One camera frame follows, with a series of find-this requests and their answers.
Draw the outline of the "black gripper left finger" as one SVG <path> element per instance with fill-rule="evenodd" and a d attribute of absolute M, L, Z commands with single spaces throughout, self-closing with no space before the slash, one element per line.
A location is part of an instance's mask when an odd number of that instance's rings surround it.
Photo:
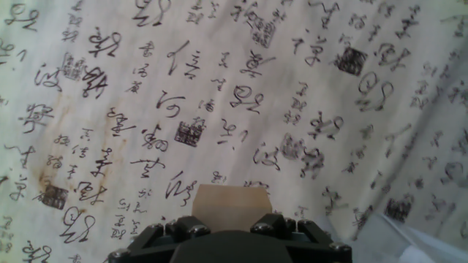
<path fill-rule="evenodd" d="M 168 263 L 184 241 L 209 235 L 211 229 L 195 216 L 147 226 L 126 248 L 107 256 L 109 263 Z"/>

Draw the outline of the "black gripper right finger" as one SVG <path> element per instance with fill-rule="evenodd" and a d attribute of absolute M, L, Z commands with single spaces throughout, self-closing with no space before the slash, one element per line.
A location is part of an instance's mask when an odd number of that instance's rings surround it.
<path fill-rule="evenodd" d="M 296 221 L 267 213 L 251 226 L 250 233 L 267 262 L 352 262 L 351 246 L 332 240 L 309 219 Z"/>

